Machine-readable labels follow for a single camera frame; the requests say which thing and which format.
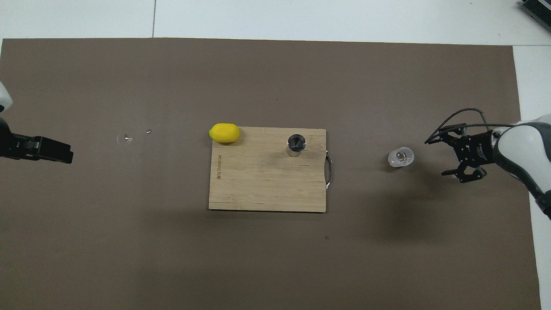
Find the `cutting board handle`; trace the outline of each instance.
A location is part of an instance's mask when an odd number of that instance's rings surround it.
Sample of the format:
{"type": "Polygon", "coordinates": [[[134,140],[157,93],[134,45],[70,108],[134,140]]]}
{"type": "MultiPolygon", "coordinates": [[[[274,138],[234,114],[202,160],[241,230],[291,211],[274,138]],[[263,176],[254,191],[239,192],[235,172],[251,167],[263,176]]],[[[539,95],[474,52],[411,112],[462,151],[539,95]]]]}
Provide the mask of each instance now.
{"type": "Polygon", "coordinates": [[[329,185],[331,184],[331,180],[333,179],[333,161],[331,160],[331,157],[329,157],[329,151],[325,150],[325,160],[329,162],[329,181],[325,184],[325,190],[329,189],[329,185]]]}

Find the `black cable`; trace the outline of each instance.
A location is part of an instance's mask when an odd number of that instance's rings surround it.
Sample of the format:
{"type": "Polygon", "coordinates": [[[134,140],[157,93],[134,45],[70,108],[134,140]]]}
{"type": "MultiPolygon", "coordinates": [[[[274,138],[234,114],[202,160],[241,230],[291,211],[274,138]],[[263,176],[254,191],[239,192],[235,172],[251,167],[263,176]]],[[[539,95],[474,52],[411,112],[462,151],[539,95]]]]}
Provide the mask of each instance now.
{"type": "Polygon", "coordinates": [[[488,128],[488,126],[492,126],[492,127],[514,127],[515,125],[511,125],[511,124],[470,124],[470,125],[460,125],[460,126],[455,126],[455,127],[452,127],[450,129],[446,129],[444,131],[441,131],[439,134],[435,135],[432,139],[436,138],[436,137],[440,137],[440,136],[443,136],[444,134],[448,133],[448,132],[452,132],[452,131],[455,131],[455,130],[458,130],[458,129],[461,129],[461,128],[467,128],[467,127],[486,127],[488,128]]]}
{"type": "Polygon", "coordinates": [[[461,113],[461,112],[465,112],[465,111],[476,111],[480,114],[480,117],[482,118],[482,122],[483,123],[488,123],[486,121],[486,117],[484,116],[484,112],[482,112],[481,110],[479,109],[476,109],[476,108],[465,108],[465,109],[461,109],[459,111],[456,111],[455,113],[453,113],[452,115],[448,116],[448,118],[446,120],[444,120],[442,122],[442,124],[440,124],[440,126],[438,126],[438,128],[436,128],[436,130],[430,134],[430,136],[425,140],[425,143],[427,143],[428,141],[434,139],[436,136],[436,133],[442,128],[442,126],[444,126],[449,120],[451,120],[452,117],[456,116],[457,114],[461,113]]]}

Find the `lemon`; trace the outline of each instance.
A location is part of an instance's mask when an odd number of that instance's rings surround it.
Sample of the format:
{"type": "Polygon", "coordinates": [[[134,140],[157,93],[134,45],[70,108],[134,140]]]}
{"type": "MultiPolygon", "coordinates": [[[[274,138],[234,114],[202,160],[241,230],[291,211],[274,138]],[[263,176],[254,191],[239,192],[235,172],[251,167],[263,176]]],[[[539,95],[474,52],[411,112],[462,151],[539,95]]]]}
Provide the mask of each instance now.
{"type": "Polygon", "coordinates": [[[229,143],[235,142],[239,139],[240,134],[239,127],[235,124],[218,123],[208,131],[208,135],[216,142],[229,143]]]}

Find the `clear plastic cup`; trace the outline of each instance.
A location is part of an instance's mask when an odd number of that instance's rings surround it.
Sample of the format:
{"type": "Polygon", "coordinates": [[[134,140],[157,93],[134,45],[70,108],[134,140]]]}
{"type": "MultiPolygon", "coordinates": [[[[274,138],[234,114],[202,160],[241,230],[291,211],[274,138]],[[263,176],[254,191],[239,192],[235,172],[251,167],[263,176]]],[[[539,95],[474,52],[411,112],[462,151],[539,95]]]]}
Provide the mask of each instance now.
{"type": "Polygon", "coordinates": [[[412,149],[405,146],[397,148],[388,154],[388,163],[395,168],[410,165],[414,159],[415,155],[412,149]]]}

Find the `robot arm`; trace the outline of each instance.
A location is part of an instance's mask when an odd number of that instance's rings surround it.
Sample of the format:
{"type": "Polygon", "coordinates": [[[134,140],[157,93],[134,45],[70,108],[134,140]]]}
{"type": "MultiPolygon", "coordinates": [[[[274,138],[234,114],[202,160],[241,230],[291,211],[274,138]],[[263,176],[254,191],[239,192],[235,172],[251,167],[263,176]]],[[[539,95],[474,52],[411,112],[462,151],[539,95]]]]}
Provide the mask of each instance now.
{"type": "MultiPolygon", "coordinates": [[[[463,109],[452,114],[445,122],[466,110],[483,115],[478,109],[463,109]]],[[[519,121],[514,125],[487,124],[484,117],[483,120],[484,124],[442,127],[444,122],[425,141],[428,144],[444,142],[453,147],[459,166],[442,172],[442,175],[454,175],[461,183],[480,180],[486,175],[480,166],[496,163],[526,185],[540,209],[551,219],[551,114],[535,120],[519,121]],[[466,128],[472,126],[497,128],[467,135],[466,128]],[[474,168],[473,173],[466,174],[467,167],[474,168]]]]}
{"type": "MultiPolygon", "coordinates": [[[[0,113],[8,109],[13,101],[4,85],[0,83],[0,113]]],[[[71,146],[46,137],[28,137],[12,133],[8,124],[0,117],[0,157],[72,163],[71,146]]]]}
{"type": "Polygon", "coordinates": [[[496,129],[495,163],[521,180],[551,219],[551,114],[496,129]]]}
{"type": "Polygon", "coordinates": [[[2,82],[0,82],[0,113],[3,110],[7,110],[12,104],[12,98],[9,96],[4,85],[2,85],[2,82]]]}

